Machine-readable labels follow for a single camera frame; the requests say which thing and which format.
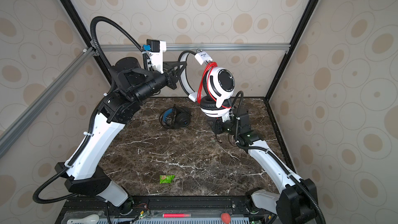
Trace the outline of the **black blue headphones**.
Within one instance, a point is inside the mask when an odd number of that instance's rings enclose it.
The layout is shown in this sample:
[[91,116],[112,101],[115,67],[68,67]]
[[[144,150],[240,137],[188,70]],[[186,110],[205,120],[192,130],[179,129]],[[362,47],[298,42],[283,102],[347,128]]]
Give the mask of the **black blue headphones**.
[[180,129],[191,123],[191,110],[184,106],[174,105],[159,116],[159,122],[166,129]]

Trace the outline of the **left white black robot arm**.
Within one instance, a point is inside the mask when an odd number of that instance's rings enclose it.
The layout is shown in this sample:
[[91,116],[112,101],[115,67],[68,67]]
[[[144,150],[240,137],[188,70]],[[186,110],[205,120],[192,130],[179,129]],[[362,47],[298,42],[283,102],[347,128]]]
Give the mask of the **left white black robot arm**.
[[[141,52],[144,67],[134,57],[126,57],[111,65],[97,39],[96,26],[105,22],[129,39]],[[49,204],[77,195],[98,196],[114,206],[124,205],[128,193],[112,181],[98,166],[103,154],[116,135],[140,110],[144,101],[158,94],[164,87],[175,90],[186,62],[164,62],[166,44],[160,40],[147,40],[140,44],[119,24],[107,17],[97,16],[91,20],[90,33],[94,47],[105,63],[112,79],[110,90],[95,107],[89,121],[85,138],[73,155],[56,165],[56,175],[39,186],[33,193],[33,201]],[[66,178],[69,195],[42,199],[40,193],[56,179]]]

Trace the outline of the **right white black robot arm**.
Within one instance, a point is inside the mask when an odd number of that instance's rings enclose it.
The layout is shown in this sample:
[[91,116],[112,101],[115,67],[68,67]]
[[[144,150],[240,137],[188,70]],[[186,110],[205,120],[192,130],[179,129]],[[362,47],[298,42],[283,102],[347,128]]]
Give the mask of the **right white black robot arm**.
[[302,179],[289,169],[272,151],[261,134],[251,128],[245,110],[223,110],[207,119],[214,134],[228,133],[262,167],[278,189],[277,194],[256,190],[249,197],[255,208],[276,214],[283,224],[324,224],[315,183]]

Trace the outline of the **green snack packet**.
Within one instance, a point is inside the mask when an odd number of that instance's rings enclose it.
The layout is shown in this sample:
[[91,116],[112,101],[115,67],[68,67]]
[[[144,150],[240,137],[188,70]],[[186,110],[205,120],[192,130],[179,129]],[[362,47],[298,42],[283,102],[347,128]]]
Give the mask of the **green snack packet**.
[[175,175],[160,175],[160,184],[171,184]]

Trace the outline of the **red round object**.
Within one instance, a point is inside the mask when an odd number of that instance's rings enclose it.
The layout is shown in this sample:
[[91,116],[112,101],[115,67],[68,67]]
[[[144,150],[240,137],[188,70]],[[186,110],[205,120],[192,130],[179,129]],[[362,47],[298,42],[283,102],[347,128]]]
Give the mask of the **red round object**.
[[222,213],[221,216],[221,221],[223,224],[230,224],[231,223],[231,216],[228,213]]

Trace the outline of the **pink marker pen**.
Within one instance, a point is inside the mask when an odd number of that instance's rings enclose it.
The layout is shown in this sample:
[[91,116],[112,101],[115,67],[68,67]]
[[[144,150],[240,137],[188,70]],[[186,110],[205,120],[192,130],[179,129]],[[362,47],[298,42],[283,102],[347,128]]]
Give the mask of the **pink marker pen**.
[[163,218],[190,218],[190,213],[165,213]]

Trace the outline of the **white plastic object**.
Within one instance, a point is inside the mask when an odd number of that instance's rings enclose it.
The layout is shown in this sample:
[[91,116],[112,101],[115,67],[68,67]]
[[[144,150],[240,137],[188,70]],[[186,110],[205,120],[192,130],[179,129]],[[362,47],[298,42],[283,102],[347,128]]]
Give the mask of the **white plastic object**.
[[67,224],[97,224],[99,220],[98,214],[91,214],[84,218],[71,218],[67,221]]

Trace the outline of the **back aluminium rail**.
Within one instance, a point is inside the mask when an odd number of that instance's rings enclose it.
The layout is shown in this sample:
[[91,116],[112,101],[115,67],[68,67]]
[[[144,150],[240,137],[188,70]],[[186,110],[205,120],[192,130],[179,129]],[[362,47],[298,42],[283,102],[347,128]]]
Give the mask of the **back aluminium rail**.
[[[139,52],[137,47],[131,45],[101,45],[104,52]],[[182,52],[185,50],[201,49],[203,51],[264,51],[282,50],[288,51],[290,44],[270,43],[270,44],[167,44],[166,52]]]

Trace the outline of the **aluminium rail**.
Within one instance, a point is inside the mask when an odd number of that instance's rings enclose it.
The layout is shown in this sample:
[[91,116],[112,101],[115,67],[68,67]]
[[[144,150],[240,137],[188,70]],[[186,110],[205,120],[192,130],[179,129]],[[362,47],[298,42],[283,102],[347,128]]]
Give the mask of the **aluminium rail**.
[[38,115],[49,105],[49,103],[65,87],[77,71],[84,65],[88,58],[92,57],[94,50],[87,48],[77,57],[53,83],[12,123],[12,125],[1,136],[1,157],[3,157],[12,145],[19,139],[25,130],[32,124]]
[[[131,45],[101,45],[104,52],[139,52],[137,47]],[[182,52],[185,50],[201,49],[203,51],[264,51],[282,50],[288,51],[290,44],[270,43],[270,44],[167,44],[166,52]]]

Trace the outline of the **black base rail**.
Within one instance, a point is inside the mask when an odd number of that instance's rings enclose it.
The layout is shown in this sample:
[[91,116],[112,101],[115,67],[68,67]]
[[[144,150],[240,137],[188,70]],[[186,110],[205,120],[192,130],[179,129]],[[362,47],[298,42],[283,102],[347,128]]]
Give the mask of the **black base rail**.
[[[221,214],[228,213],[233,224],[279,224],[276,214],[254,211],[245,196],[143,196],[134,197],[132,211],[123,216],[111,204],[89,197],[68,199],[56,220],[66,224],[71,218],[99,215],[100,224],[220,224]],[[163,218],[165,213],[190,213],[190,218]]]

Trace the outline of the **left aluminium rail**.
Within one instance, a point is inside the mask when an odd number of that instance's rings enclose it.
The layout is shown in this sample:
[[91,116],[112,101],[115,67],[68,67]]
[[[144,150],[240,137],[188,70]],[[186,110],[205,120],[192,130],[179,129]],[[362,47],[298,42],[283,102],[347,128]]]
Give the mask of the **left aluminium rail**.
[[3,157],[12,145],[19,139],[25,130],[32,124],[38,115],[49,105],[49,103],[65,87],[77,71],[84,65],[88,58],[92,57],[94,50],[87,48],[77,57],[53,83],[12,123],[12,125],[1,136],[1,157]]

